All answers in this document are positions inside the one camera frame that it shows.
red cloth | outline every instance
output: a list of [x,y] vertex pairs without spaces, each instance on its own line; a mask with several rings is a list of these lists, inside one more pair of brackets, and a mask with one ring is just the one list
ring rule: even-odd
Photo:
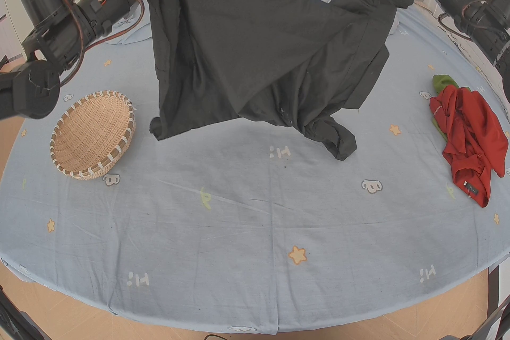
[[[453,85],[430,98],[430,110],[448,135],[443,156],[451,165],[453,182],[481,207],[487,206],[491,170],[499,177],[505,175],[508,149],[508,139],[497,116],[477,91]],[[466,182],[478,193],[469,190]]]

clothing tag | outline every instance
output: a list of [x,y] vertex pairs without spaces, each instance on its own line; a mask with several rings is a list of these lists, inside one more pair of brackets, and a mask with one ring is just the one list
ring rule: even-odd
[[466,189],[472,192],[475,196],[478,194],[478,190],[474,187],[474,185],[469,184],[467,181],[464,181],[464,186],[466,186]]

robotic arm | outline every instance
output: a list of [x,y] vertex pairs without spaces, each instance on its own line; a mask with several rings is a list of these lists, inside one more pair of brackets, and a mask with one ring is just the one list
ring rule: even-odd
[[[0,74],[0,120],[14,115],[40,119],[55,107],[60,88],[76,74],[85,51],[111,39],[107,36],[112,25],[142,0],[21,0],[34,24],[34,29],[22,42],[27,62],[14,72]],[[467,34],[497,68],[503,78],[503,88],[510,100],[510,0],[437,0],[450,15],[456,28]],[[132,27],[121,31],[124,34]],[[40,50],[46,60],[38,60]],[[60,75],[75,65],[62,81]]]

bed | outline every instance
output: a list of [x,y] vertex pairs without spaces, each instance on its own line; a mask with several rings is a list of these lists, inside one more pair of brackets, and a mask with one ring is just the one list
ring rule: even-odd
[[[448,74],[510,132],[498,89],[418,6],[398,11],[362,107],[333,115],[358,144],[344,162],[245,119],[157,142],[147,33],[89,51],[54,111],[20,129],[0,184],[0,257],[21,279],[144,323],[275,334],[410,306],[509,252],[509,158],[482,209],[453,185],[428,107],[432,76]],[[109,175],[73,180],[49,159],[50,135],[99,90],[133,101],[137,130]]]

basket rim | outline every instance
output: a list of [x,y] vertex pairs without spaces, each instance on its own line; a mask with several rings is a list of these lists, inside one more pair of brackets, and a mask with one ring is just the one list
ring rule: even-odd
[[[55,138],[57,137],[57,130],[60,130],[59,123],[62,125],[64,124],[64,121],[69,118],[69,114],[72,111],[75,111],[76,108],[80,105],[83,105],[87,103],[89,100],[93,98],[101,98],[101,97],[113,97],[118,98],[121,101],[124,102],[124,104],[127,106],[129,110],[129,119],[127,121],[127,127],[124,131],[124,135],[120,138],[117,145],[113,148],[113,150],[108,153],[108,155],[105,158],[102,158],[96,165],[93,167],[89,167],[87,169],[82,169],[80,171],[70,171],[65,169],[59,161],[56,159],[55,156]],[[60,117],[60,119],[57,121],[57,124],[55,125],[52,133],[52,138],[49,142],[49,153],[50,157],[53,161],[54,166],[57,168],[58,171],[64,173],[66,176],[70,176],[75,179],[81,179],[85,177],[90,177],[95,175],[96,173],[99,173],[102,171],[105,167],[111,165],[112,163],[116,163],[119,159],[118,156],[122,155],[124,153],[125,147],[128,146],[131,142],[131,138],[133,137],[133,132],[135,130],[135,113],[133,110],[133,104],[131,100],[126,96],[121,94],[117,91],[98,91],[94,92],[92,94],[88,94],[84,96],[81,99],[78,99],[76,102],[74,102],[67,110],[64,112],[64,114]]]

